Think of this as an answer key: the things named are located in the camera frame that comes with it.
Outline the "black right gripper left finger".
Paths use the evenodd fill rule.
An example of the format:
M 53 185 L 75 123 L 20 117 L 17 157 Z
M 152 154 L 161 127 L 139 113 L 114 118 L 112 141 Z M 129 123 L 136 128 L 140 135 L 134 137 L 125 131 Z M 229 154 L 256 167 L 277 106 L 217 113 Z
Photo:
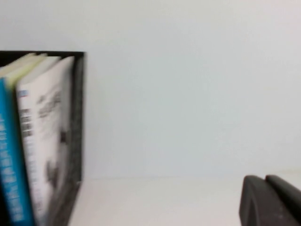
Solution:
M 299 226 L 301 209 L 290 209 L 273 187 L 254 175 L 244 177 L 239 206 L 243 226 Z

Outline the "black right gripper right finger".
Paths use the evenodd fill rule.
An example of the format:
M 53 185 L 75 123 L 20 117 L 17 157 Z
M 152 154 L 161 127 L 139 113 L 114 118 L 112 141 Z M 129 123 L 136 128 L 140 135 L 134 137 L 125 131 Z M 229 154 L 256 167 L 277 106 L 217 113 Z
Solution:
M 301 191 L 298 188 L 276 175 L 267 175 L 265 180 L 273 187 L 288 208 L 301 208 Z

